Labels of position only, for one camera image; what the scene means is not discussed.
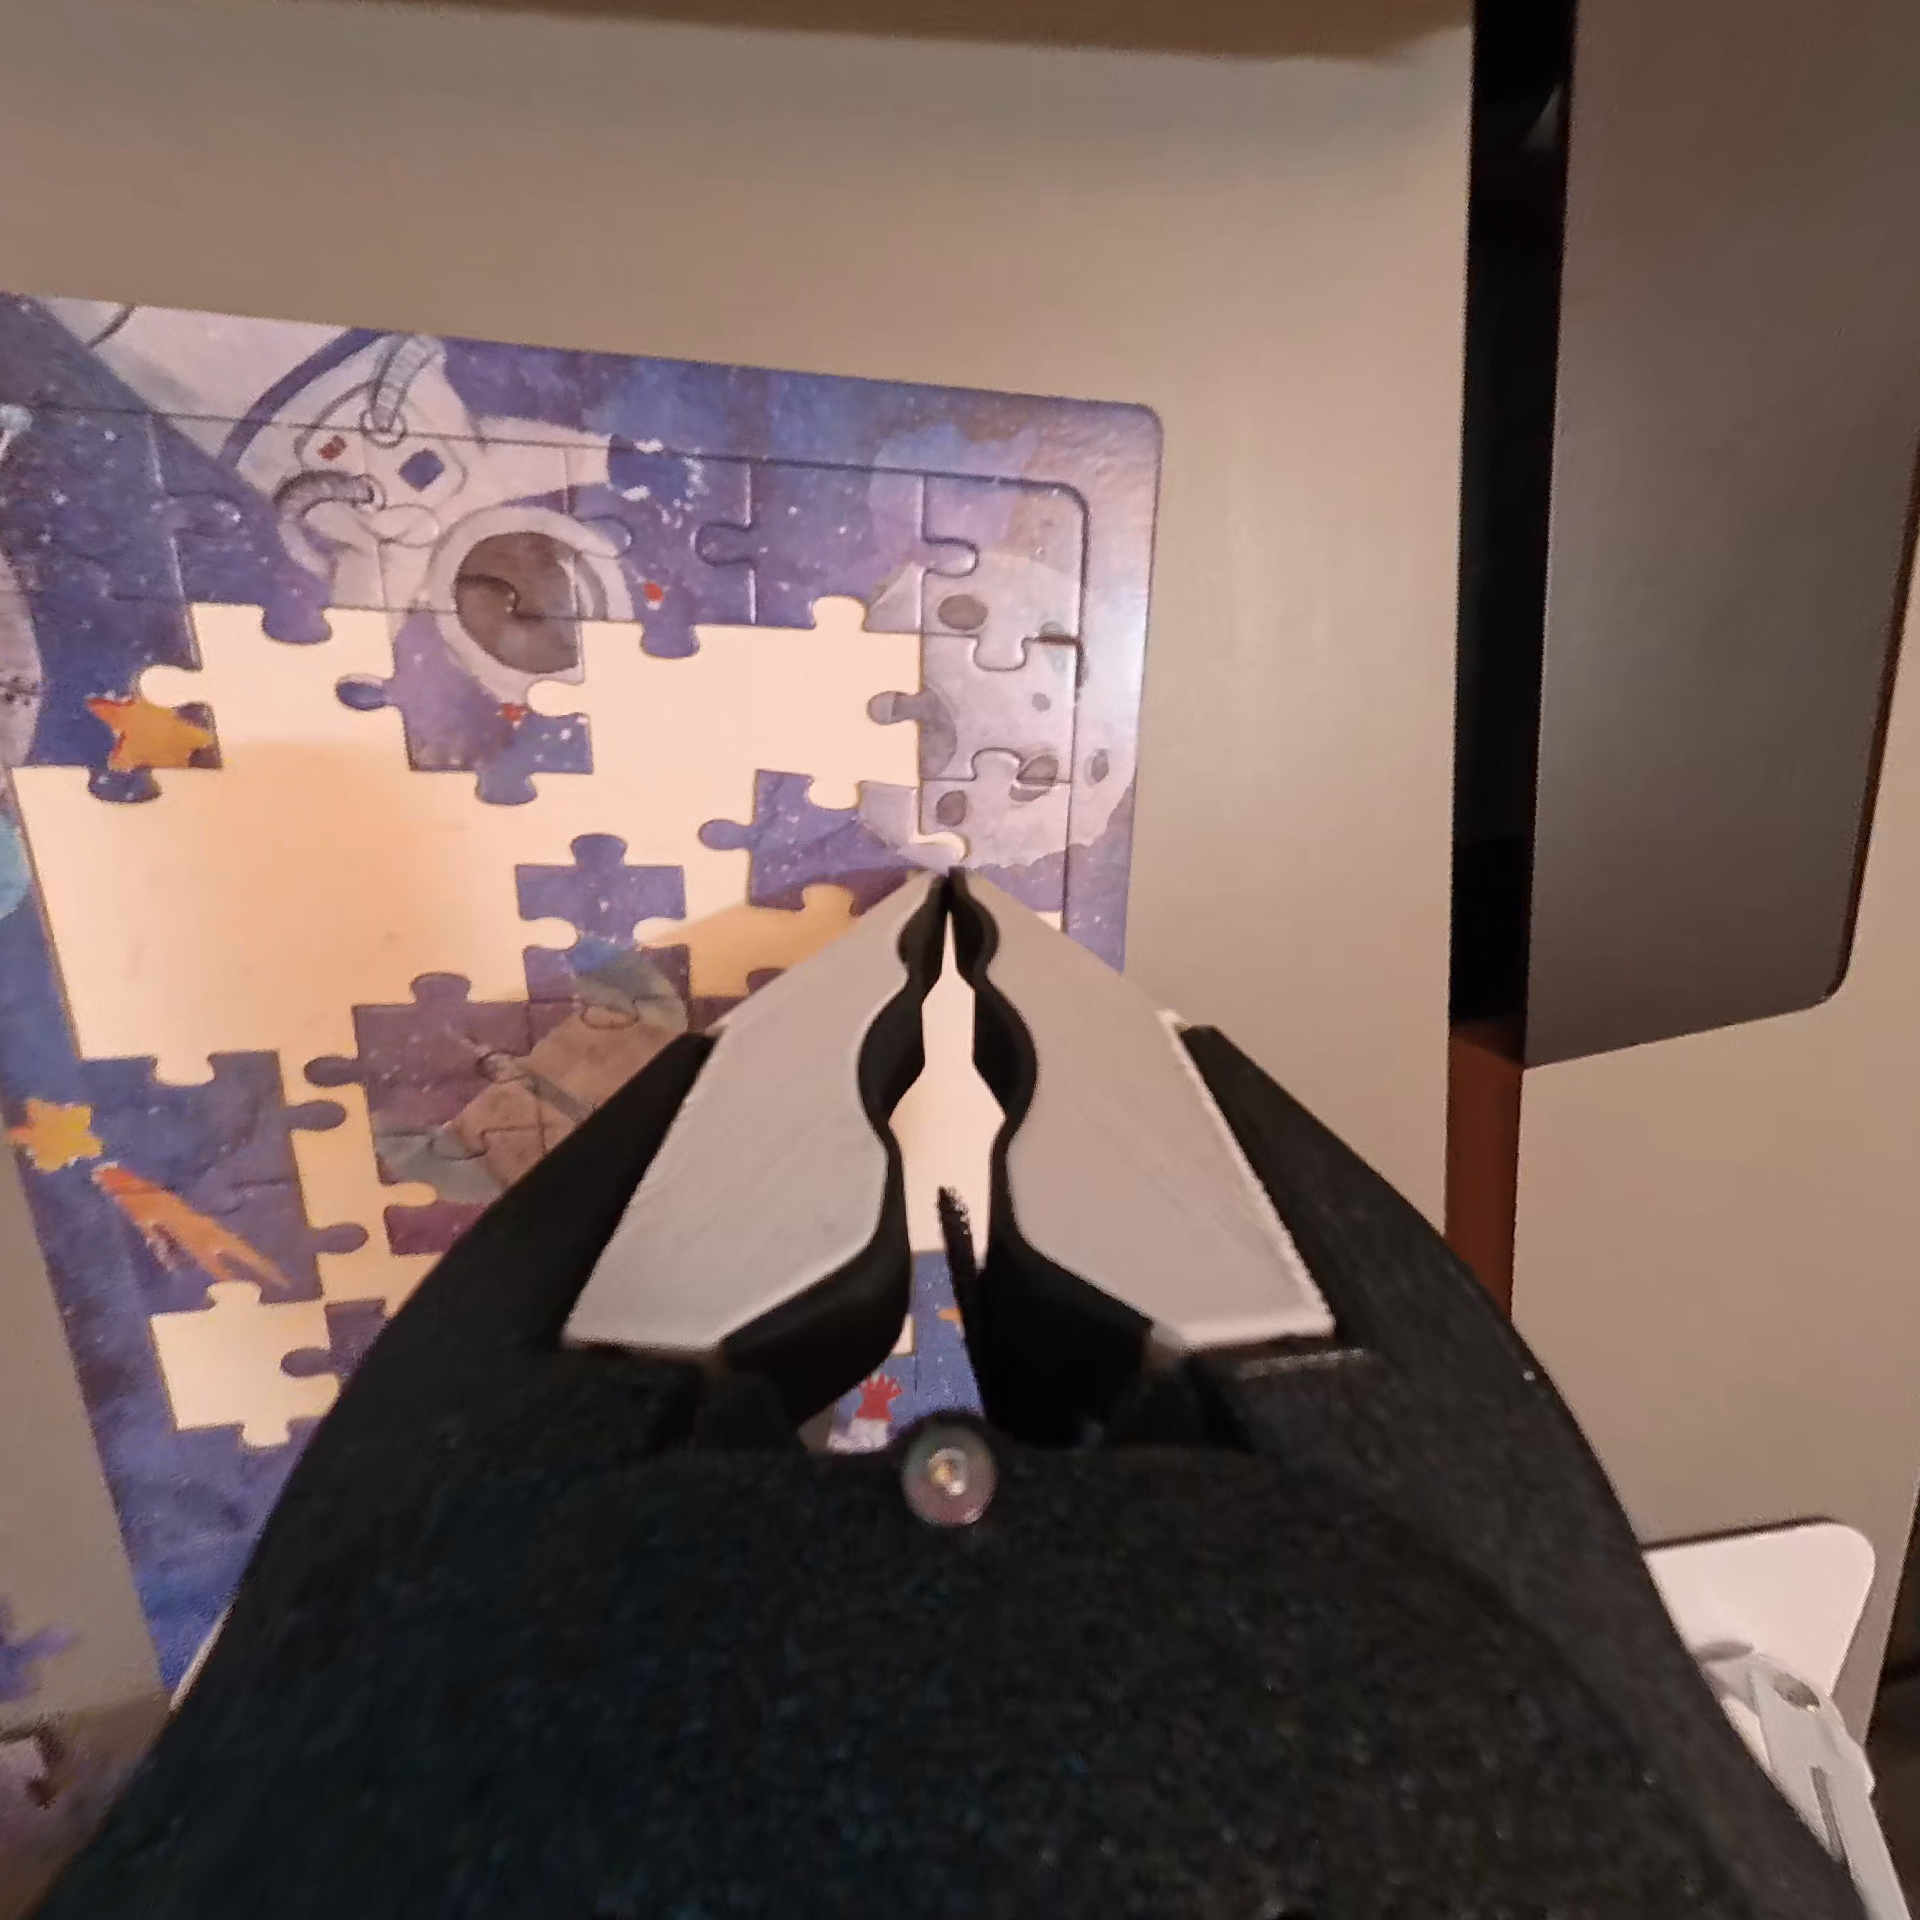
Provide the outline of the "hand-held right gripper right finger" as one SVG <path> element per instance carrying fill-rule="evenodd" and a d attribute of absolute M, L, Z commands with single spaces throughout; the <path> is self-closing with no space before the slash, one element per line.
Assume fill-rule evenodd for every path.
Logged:
<path fill-rule="evenodd" d="M 1077 1446 L 1193 1362 L 1329 1353 L 1335 1311 L 1182 1020 L 980 877 L 955 880 L 955 957 L 1002 1113 L 957 1284 L 991 1422 Z"/>

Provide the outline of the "blue jigsaw puzzle piece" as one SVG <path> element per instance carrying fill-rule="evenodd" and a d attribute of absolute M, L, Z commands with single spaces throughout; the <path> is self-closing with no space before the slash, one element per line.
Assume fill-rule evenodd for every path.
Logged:
<path fill-rule="evenodd" d="M 920 831 L 920 793 L 913 786 L 860 782 L 853 808 L 813 798 L 813 778 L 759 769 L 753 817 L 708 820 L 699 842 L 713 853 L 749 860 L 748 904 L 804 908 L 808 891 L 844 889 L 859 917 L 891 895 L 908 873 L 948 873 L 964 844 Z"/>

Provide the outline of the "space puzzle board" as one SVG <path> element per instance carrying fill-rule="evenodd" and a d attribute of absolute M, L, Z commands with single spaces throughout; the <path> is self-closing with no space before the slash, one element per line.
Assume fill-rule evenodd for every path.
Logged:
<path fill-rule="evenodd" d="M 1122 964 L 1164 437 L 79 298 L 2 348 L 4 1146 L 171 1688 L 428 1266 L 866 915 L 748 904 L 757 773 L 917 788 Z"/>

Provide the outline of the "puzzle pieces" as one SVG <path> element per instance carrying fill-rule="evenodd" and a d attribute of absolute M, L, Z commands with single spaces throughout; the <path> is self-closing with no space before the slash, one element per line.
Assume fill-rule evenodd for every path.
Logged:
<path fill-rule="evenodd" d="M 66 1651 L 62 1628 L 28 1628 L 9 1597 L 2 1600 L 2 1833 L 4 1844 L 64 1798 L 82 1749 L 75 1724 L 39 1706 L 42 1671 Z"/>

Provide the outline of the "wooden frame stand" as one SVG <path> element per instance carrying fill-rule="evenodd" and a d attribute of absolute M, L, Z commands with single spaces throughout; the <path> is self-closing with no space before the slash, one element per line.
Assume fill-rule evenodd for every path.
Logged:
<path fill-rule="evenodd" d="M 1877 1778 L 1833 1700 L 1748 1644 L 1709 1644 L 1695 1658 L 1775 1786 L 1849 1877 L 1864 1915 L 1908 1918 L 1902 1878 L 1877 1809 Z"/>

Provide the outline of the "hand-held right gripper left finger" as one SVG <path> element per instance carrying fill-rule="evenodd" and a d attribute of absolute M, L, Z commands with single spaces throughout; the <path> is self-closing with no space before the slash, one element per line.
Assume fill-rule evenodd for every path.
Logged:
<path fill-rule="evenodd" d="M 915 877 L 715 1029 L 569 1348 L 751 1377 L 795 1422 L 873 1373 L 911 1306 L 893 1117 L 946 938 L 948 877 Z"/>

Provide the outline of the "grey desk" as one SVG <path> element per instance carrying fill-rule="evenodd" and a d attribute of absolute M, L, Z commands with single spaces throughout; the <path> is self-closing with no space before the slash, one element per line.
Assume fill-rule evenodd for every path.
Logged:
<path fill-rule="evenodd" d="M 1475 6 L 4 4 L 4 295 L 1148 408 L 1089 951 L 1440 1222 Z M 1519 1069 L 1524 1331 L 1646 1538 L 1868 1538 L 1849 1708 L 1915 1508 L 1873 1357 L 1915 1231 L 1871 1202 L 1864 1278 L 1819 1277 L 1786 1148 L 1913 1108 L 1897 917 L 1868 878 L 1820 1004 Z M 4 1597 L 111 1775 L 173 1686 L 6 1146 L 4 1188 Z"/>

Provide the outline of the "dark grey flat panel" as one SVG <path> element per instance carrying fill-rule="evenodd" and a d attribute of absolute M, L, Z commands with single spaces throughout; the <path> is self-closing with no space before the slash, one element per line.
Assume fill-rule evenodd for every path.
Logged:
<path fill-rule="evenodd" d="M 1833 997 L 1917 551 L 1913 2 L 1477 4 L 1459 1029 Z"/>

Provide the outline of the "white flat board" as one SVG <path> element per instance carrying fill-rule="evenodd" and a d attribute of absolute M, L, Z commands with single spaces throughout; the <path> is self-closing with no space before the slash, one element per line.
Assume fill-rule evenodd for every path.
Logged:
<path fill-rule="evenodd" d="M 1833 1698 L 1879 1569 L 1857 1528 L 1748 1528 L 1646 1546 L 1642 1558 L 1700 1668 L 1759 1655 Z"/>

